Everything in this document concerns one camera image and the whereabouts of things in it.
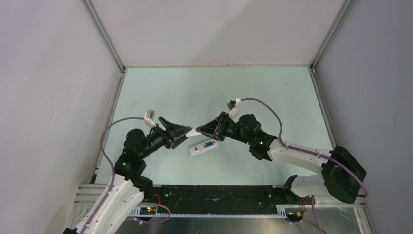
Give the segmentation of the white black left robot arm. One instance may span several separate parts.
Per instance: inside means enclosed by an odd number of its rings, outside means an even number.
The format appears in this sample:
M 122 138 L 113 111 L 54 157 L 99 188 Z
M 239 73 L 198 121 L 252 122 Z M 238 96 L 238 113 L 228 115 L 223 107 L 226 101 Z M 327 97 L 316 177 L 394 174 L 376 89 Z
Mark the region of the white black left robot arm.
M 154 197 L 153 182 L 142 176 L 144 159 L 164 147 L 175 149 L 183 143 L 192 128 L 178 125 L 159 117 L 159 124 L 145 119 L 150 127 L 146 135 L 141 129 L 126 134 L 118 160 L 108 161 L 112 176 L 105 189 L 86 216 L 65 234 L 114 234 L 139 203 L 148 203 Z

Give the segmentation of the white battery cover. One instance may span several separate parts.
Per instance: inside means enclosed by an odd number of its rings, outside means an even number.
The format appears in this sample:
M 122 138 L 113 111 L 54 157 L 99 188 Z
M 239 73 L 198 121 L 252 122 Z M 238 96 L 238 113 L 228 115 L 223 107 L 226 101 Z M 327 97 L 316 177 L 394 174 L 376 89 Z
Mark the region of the white battery cover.
M 198 132 L 196 129 L 192 129 L 188 133 L 186 133 L 186 137 L 194 137 L 199 135 L 201 135 L 201 133 Z

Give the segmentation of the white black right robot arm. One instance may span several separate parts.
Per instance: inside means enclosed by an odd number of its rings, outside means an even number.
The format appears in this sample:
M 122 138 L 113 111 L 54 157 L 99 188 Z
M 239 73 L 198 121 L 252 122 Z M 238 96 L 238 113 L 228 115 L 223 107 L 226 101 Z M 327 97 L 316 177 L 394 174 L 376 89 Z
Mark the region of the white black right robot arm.
M 336 146 L 332 150 L 320 150 L 283 143 L 279 137 L 263 131 L 253 114 L 242 115 L 235 122 L 228 113 L 221 112 L 196 131 L 217 141 L 228 137 L 246 143 L 257 160 L 285 162 L 314 172 L 310 176 L 288 178 L 283 197 L 290 204 L 313 195 L 330 195 L 340 202 L 353 204 L 367 175 L 346 148 Z

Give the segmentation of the white remote control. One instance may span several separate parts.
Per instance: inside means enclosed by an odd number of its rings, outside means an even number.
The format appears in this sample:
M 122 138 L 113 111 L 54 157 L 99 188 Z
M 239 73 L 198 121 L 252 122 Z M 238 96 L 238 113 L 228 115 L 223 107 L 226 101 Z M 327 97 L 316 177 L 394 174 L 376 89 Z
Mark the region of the white remote control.
M 214 146 L 205 149 L 205 148 L 204 148 L 204 144 L 206 144 L 206 143 L 208 143 L 208 142 L 214 142 Z M 206 141 L 206 142 L 203 142 L 203 143 L 200 143 L 200 144 L 197 144 L 197 145 L 194 145 L 194 146 L 189 147 L 188 153 L 189 153 L 190 156 L 196 156 L 196 155 L 205 153 L 205 152 L 207 152 L 207 151 L 210 151 L 210 150 L 212 150 L 212 149 L 218 148 L 218 146 L 219 146 L 219 144 L 218 144 L 217 141 L 215 141 L 215 140 L 209 140 L 209 141 Z

